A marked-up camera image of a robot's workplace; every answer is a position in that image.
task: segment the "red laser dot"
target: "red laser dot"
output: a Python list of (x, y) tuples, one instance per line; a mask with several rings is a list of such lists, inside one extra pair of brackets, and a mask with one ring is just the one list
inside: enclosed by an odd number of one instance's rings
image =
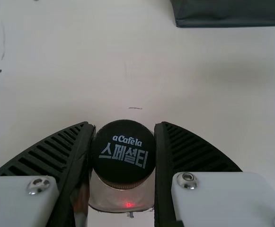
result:
[(125, 205), (127, 208), (134, 207), (134, 203), (128, 202), (128, 201), (126, 201), (126, 202), (124, 203), (124, 205)]

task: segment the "black ribbed pad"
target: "black ribbed pad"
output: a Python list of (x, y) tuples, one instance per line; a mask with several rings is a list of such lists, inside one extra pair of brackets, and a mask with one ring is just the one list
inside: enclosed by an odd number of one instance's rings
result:
[(60, 196), (47, 227), (74, 226), (70, 194), (88, 174), (88, 153), (95, 127), (82, 122), (61, 130), (15, 156), (0, 168), (0, 176), (48, 175), (56, 179)]
[(156, 139), (155, 227), (173, 226), (172, 177), (178, 172), (240, 172), (241, 169), (213, 145), (192, 132), (162, 122)]

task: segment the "white table surface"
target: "white table surface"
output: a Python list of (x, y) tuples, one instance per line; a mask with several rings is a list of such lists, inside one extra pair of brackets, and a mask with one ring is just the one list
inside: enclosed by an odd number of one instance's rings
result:
[(0, 166), (81, 121), (168, 121), (275, 187), (275, 27), (180, 29), (168, 0), (0, 0), (0, 70)]

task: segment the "black bottle cap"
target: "black bottle cap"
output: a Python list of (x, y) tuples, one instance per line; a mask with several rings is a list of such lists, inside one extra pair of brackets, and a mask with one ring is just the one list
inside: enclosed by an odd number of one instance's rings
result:
[(92, 141), (93, 169), (109, 186), (134, 188), (154, 170), (155, 151), (155, 138), (145, 126), (114, 121), (101, 128)]

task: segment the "dark fabric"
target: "dark fabric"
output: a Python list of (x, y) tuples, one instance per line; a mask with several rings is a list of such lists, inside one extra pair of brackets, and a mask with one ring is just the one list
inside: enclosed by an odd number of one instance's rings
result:
[(171, 0), (178, 27), (275, 26), (275, 0)]

